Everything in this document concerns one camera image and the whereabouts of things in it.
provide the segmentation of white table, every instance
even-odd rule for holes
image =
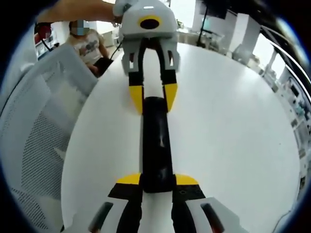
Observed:
[[[168,115],[173,168],[235,212],[251,233],[270,233],[297,196],[299,156],[282,105],[251,69],[178,44],[178,91]],[[145,54],[146,96],[162,96],[159,63]],[[86,229],[117,178],[139,171],[140,116],[121,57],[101,77],[73,130],[64,164],[65,228]]]

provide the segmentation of robotic arm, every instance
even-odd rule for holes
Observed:
[[[137,233],[143,192],[172,192],[175,233],[246,233],[239,218],[215,198],[206,198],[195,179],[173,173],[167,122],[179,68],[173,12],[158,0],[116,0],[114,14],[123,16],[119,32],[124,50],[122,65],[129,77],[131,98],[143,117],[143,171],[117,181],[89,230]],[[155,49],[159,57],[164,98],[144,98],[142,60],[146,48]]]

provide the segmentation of white round table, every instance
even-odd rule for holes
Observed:
[[[251,233],[270,233],[292,208],[299,156],[275,94],[251,69],[178,44],[178,91],[168,114],[173,169],[237,214]],[[145,96],[163,96],[156,52],[144,57]],[[62,177],[65,228],[87,230],[120,177],[139,172],[141,116],[121,56],[100,78],[73,130]]]

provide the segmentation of yellow circular marking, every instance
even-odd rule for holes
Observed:
[[[149,15],[149,16],[144,16],[144,17],[141,17],[139,20],[138,20],[138,25],[140,26],[141,22],[142,21],[145,21],[147,19],[153,19],[153,20],[156,20],[158,23],[159,23],[159,26],[161,25],[162,23],[162,20],[159,16],[154,16],[154,15]]]

